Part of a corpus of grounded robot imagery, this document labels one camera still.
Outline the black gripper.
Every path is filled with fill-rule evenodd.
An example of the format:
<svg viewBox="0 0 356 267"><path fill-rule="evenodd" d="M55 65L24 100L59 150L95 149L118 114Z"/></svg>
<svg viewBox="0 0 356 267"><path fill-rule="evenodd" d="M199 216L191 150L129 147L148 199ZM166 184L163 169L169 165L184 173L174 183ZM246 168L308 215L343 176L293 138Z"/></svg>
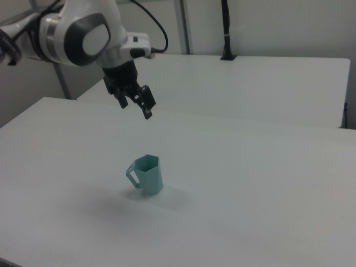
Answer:
<svg viewBox="0 0 356 267"><path fill-rule="evenodd" d="M148 120L152 116L152 108L156 101L148 85L142 87L137 82L137 69L134 61L128 61L120 66L102 69L105 76L103 78L108 93L114 95L120 107L124 109L128 106L127 92L133 103L142 110L144 118Z"/></svg>

